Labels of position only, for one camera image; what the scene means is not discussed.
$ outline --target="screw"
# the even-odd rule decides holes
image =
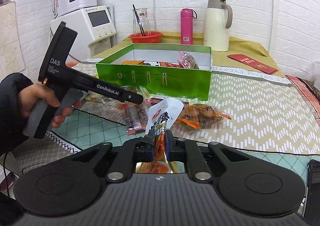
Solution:
[[[207,172],[198,172],[196,173],[196,179],[199,180],[208,180],[211,178],[211,175]]]
[[[111,172],[108,174],[110,180],[120,180],[123,178],[123,174],[120,172]]]

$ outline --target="human hand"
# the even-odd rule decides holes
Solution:
[[[21,103],[21,114],[24,118],[29,117],[32,108],[36,104],[38,99],[45,99],[46,102],[53,107],[60,106],[60,102],[55,96],[54,91],[51,88],[41,84],[33,84],[22,89],[19,92],[18,96]],[[76,108],[80,108],[81,102],[77,101],[73,104],[73,106]],[[66,116],[70,116],[71,113],[72,107],[63,109],[61,115],[55,116],[54,121],[52,122],[52,127],[59,128],[64,122]]]

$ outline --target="black straw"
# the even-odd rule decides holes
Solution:
[[[144,33],[144,30],[143,30],[143,27],[141,25],[141,21],[139,19],[139,16],[138,16],[138,13],[136,11],[136,8],[134,7],[134,4],[132,5],[133,6],[133,11],[134,11],[134,14],[136,15],[136,18],[137,18],[137,22],[138,22],[138,25],[139,25],[139,28],[140,28],[140,32],[141,32],[141,35],[142,36],[145,36],[146,34]]]

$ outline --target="black circular cover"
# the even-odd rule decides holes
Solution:
[[[270,163],[239,168],[227,170],[218,183],[220,194],[234,208],[258,216],[275,216],[299,207],[305,186],[294,172]]]
[[[23,175],[14,195],[30,213],[62,216],[89,206],[100,188],[100,179],[85,163],[61,160]]]

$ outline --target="gripper handle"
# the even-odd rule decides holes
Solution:
[[[78,101],[82,96],[82,91],[70,88],[63,97],[58,108],[48,105],[43,99],[39,99],[32,109],[27,125],[23,129],[23,134],[38,139],[44,138],[46,132],[50,131],[52,128],[51,124],[54,117],[60,115],[64,108],[71,107],[72,104]]]

